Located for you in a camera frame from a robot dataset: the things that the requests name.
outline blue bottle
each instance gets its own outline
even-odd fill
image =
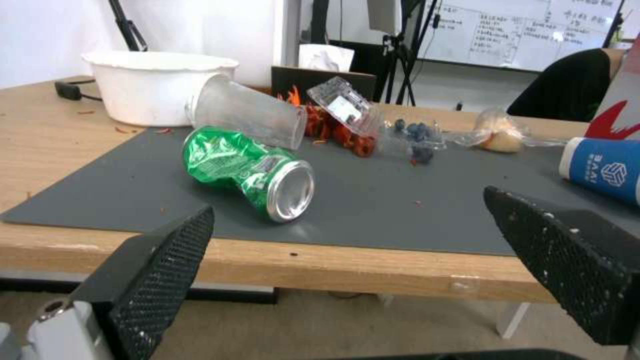
[[[560,175],[595,191],[640,205],[640,141],[573,138]]]

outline white plastic basin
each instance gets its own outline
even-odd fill
[[[214,74],[233,78],[238,62],[200,54],[100,51],[82,55],[109,116],[141,126],[188,126],[193,93]]]

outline plastic cup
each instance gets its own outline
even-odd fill
[[[296,150],[305,134],[307,112],[233,82],[224,74],[209,78],[187,104],[195,129],[216,126],[242,132],[265,145]]]

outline white wall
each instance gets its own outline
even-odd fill
[[[483,111],[494,106],[507,108],[536,76],[528,72],[425,61],[413,83],[413,92],[416,105],[427,108],[452,110],[458,101],[463,102],[465,111]],[[397,71],[394,104],[401,82],[402,72]]]
[[[88,74],[80,53],[126,49],[107,1],[0,1],[0,88]]]
[[[286,57],[285,2],[120,0],[151,50],[234,58],[236,80],[256,86]],[[0,88],[88,74],[81,53],[126,49],[106,0],[1,0],[0,33]]]

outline crushed soda can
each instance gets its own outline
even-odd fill
[[[276,222],[302,215],[314,195],[308,162],[237,131],[212,126],[194,130],[184,141],[182,160],[196,180],[240,189],[254,208]]]

